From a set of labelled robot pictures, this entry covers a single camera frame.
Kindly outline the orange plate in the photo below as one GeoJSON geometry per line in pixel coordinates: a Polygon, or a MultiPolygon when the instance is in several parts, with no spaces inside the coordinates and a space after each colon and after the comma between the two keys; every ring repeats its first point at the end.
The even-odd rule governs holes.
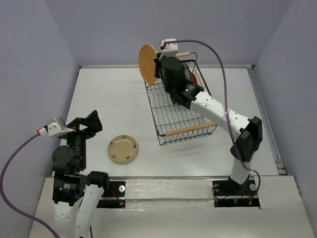
{"type": "Polygon", "coordinates": [[[193,81],[194,81],[196,84],[198,84],[198,81],[197,81],[196,75],[195,75],[195,74],[192,74],[192,76],[193,76],[193,81]]]}

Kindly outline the woven tan plate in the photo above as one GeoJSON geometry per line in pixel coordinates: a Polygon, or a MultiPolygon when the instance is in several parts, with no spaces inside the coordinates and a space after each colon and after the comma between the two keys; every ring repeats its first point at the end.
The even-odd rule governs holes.
{"type": "Polygon", "coordinates": [[[143,80],[151,85],[157,80],[155,77],[155,62],[157,56],[155,48],[151,44],[144,44],[139,52],[139,71],[143,80]]]}

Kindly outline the black wire dish rack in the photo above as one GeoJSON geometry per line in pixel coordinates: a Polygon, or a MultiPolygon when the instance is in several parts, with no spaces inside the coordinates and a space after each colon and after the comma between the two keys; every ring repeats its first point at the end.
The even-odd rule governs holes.
{"type": "Polygon", "coordinates": [[[161,79],[154,77],[151,83],[145,83],[145,88],[159,145],[196,139],[214,133],[216,124],[174,102],[166,93],[161,79]]]}

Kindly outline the beige floral plate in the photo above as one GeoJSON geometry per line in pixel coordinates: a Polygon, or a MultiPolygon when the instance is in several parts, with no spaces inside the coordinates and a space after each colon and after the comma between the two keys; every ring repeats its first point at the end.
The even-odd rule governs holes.
{"type": "Polygon", "coordinates": [[[129,135],[119,135],[113,138],[108,147],[107,153],[110,159],[120,165],[132,162],[139,151],[137,141],[129,135]]]}

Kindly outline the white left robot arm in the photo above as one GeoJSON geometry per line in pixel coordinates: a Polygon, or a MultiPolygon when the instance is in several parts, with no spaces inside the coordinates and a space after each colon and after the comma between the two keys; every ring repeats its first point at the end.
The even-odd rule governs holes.
{"type": "Polygon", "coordinates": [[[52,154],[54,230],[56,238],[86,238],[94,211],[101,196],[109,192],[109,177],[105,172],[87,167],[86,141],[102,131],[98,112],[85,118],[75,118],[65,124],[61,117],[48,123],[50,137],[66,141],[52,154]]]}

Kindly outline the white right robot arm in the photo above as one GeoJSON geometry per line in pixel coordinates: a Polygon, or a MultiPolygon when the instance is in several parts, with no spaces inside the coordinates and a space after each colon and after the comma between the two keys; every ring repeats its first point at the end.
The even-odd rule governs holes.
{"type": "Polygon", "coordinates": [[[253,157],[263,139],[262,120],[257,116],[248,118],[238,114],[203,87],[188,80],[184,63],[178,58],[154,58],[154,64],[154,76],[162,80],[173,102],[206,117],[230,135],[230,153],[234,161],[227,187],[231,193],[240,194],[246,189],[253,157]]]}

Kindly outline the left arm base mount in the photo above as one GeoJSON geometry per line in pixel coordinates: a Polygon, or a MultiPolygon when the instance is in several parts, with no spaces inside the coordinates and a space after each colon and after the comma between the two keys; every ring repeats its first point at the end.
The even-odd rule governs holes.
{"type": "Polygon", "coordinates": [[[109,189],[101,196],[97,208],[121,209],[125,208],[125,189],[126,181],[111,180],[109,189]]]}

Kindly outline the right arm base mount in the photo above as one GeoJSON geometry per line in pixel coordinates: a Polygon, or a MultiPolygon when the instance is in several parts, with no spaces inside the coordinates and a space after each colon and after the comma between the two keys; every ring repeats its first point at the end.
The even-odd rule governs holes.
{"type": "Polygon", "coordinates": [[[230,207],[258,207],[260,201],[255,194],[257,189],[254,179],[249,180],[241,191],[233,191],[229,187],[228,180],[214,180],[212,182],[211,194],[214,197],[215,208],[230,207]]]}

